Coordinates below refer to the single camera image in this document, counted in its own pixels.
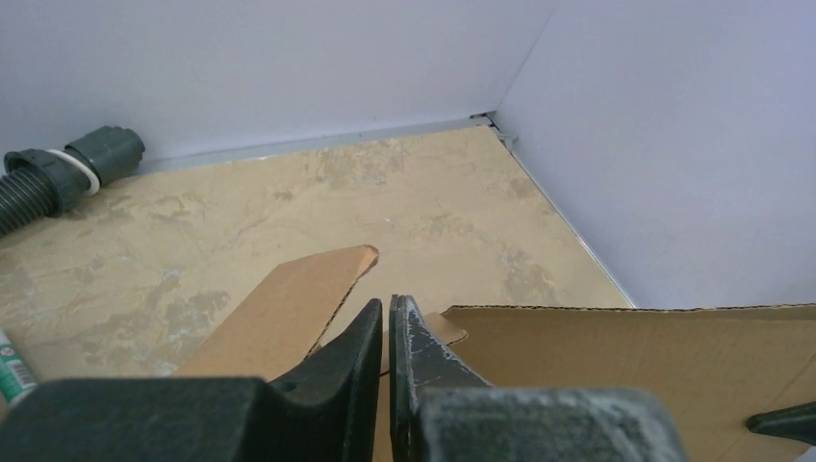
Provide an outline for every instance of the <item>table surface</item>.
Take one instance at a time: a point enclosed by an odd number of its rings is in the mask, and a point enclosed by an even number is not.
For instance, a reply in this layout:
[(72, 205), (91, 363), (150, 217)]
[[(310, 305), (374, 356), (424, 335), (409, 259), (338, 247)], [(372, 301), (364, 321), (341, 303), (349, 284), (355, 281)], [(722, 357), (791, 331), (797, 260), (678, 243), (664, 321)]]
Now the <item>table surface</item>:
[(165, 375), (277, 264), (372, 244), (371, 297), (628, 306), (487, 127), (156, 173), (0, 241), (0, 326), (40, 379)]

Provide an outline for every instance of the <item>hose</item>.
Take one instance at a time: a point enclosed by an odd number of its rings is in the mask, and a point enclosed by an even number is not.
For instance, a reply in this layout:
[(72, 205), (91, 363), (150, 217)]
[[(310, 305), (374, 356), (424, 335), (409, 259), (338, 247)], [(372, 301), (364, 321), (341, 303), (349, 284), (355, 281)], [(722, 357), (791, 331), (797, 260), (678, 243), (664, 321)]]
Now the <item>hose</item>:
[(102, 127), (63, 150), (9, 152), (0, 177), (0, 238), (41, 218), (60, 217), (100, 186), (134, 170), (144, 143), (133, 130)]

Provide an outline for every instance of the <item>glue stick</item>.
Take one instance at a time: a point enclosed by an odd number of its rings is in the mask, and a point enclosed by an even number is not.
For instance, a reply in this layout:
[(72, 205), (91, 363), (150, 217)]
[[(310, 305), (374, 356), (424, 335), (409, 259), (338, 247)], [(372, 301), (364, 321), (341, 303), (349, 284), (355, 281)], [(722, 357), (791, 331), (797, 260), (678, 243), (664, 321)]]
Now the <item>glue stick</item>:
[(0, 393), (3, 398), (9, 407), (15, 407), (35, 388), (37, 382), (28, 371), (22, 356), (0, 330)]

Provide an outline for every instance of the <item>cardboard box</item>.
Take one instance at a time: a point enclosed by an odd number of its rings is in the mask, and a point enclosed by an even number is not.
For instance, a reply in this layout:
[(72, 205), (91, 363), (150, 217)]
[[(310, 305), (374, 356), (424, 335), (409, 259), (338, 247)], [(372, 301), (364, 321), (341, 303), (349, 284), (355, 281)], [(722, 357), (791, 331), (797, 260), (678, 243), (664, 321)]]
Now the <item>cardboard box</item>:
[[(363, 245), (280, 265), (176, 374), (272, 379), (288, 371), (319, 345), (377, 258), (375, 248)], [(430, 318), (434, 331), (497, 386), (654, 393), (672, 411), (693, 461), (785, 462), (807, 449), (751, 434), (743, 421), (816, 400), (813, 305), (685, 311), (454, 306)], [(383, 462), (391, 460), (387, 419), (388, 388), (381, 386), (375, 458)]]

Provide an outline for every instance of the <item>white panel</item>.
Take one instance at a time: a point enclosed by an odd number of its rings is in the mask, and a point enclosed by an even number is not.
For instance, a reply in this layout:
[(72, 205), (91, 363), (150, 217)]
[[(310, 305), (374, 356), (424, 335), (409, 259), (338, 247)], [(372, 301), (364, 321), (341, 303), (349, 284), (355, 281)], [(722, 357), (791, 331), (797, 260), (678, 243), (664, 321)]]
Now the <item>white panel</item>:
[(5, 2), (0, 146), (119, 124), (155, 158), (491, 111), (554, 4)]
[(565, 1), (497, 124), (636, 305), (816, 300), (816, 2)]

